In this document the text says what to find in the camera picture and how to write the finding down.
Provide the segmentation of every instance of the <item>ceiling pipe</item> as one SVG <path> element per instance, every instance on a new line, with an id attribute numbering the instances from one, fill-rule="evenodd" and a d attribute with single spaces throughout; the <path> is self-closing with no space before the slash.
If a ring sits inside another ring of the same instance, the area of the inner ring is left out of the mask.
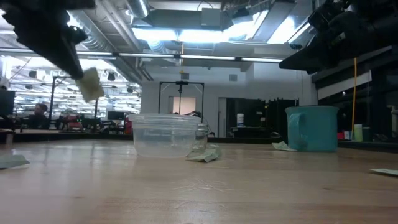
<path id="1" fill-rule="evenodd" d="M 83 42 L 83 45 L 89 50 L 104 52 L 116 50 L 116 47 L 106 38 L 84 11 L 70 11 L 70 14 L 83 26 L 82 29 L 88 34 L 88 38 Z M 108 60 L 108 62 L 117 67 L 121 71 L 121 74 L 130 82 L 141 82 L 141 74 L 126 59 Z"/>
<path id="2" fill-rule="evenodd" d="M 145 18 L 149 15 L 149 4 L 147 0 L 126 0 L 132 16 L 138 19 Z"/>
<path id="3" fill-rule="evenodd" d="M 134 51 L 141 52 L 141 49 L 139 48 L 140 44 L 136 39 L 136 36 L 133 34 L 131 28 L 126 25 L 123 18 L 119 15 L 119 12 L 116 10 L 115 6 L 108 0 L 97 0 L 97 6 L 99 6 L 99 8 L 104 11 L 106 17 L 120 33 L 124 41 L 126 41 L 126 43 Z M 146 73 L 142 73 L 141 68 L 136 67 L 136 70 L 140 73 L 141 76 L 145 77 L 147 80 L 152 80 L 152 77 L 150 75 L 148 77 Z"/>

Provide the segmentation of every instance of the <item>wall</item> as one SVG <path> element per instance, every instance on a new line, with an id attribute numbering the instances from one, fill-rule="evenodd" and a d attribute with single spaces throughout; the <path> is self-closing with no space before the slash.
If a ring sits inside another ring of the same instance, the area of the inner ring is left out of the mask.
<path id="1" fill-rule="evenodd" d="M 147 67 L 154 77 L 154 82 L 142 84 L 141 113 L 157 113 L 159 97 L 159 81 L 180 80 L 180 68 L 169 67 Z M 212 68 L 208 70 L 202 67 L 184 68 L 184 72 L 190 73 L 190 82 L 204 82 L 204 110 L 203 117 L 209 122 L 210 128 L 217 135 L 218 126 L 218 98 L 248 98 L 273 100 L 274 98 L 303 99 L 300 100 L 307 105 L 312 104 L 314 96 L 311 78 L 306 73 L 293 70 L 281 70 L 278 64 L 255 63 L 246 73 L 240 72 L 239 68 Z M 238 81 L 230 82 L 229 74 L 237 74 Z M 160 112 L 168 113 L 168 98 L 179 96 L 178 86 L 171 84 L 166 88 L 162 85 L 162 96 L 160 98 Z M 195 97 L 196 109 L 201 111 L 201 92 L 193 85 L 183 86 L 182 97 Z"/>

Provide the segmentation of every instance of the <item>wooden table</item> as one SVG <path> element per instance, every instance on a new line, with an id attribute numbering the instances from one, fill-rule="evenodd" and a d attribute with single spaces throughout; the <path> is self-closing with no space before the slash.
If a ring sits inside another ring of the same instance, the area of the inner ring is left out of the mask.
<path id="1" fill-rule="evenodd" d="M 220 144 L 208 164 L 137 157 L 129 141 L 15 144 L 0 170 L 1 224 L 398 223 L 398 155 Z"/>

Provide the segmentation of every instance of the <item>clear plastic bowl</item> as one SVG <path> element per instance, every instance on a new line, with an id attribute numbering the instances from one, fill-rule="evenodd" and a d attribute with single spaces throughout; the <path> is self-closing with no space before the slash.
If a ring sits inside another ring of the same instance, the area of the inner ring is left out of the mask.
<path id="1" fill-rule="evenodd" d="M 140 156 L 185 157 L 195 142 L 200 118 L 174 114 L 132 114 L 134 147 Z"/>

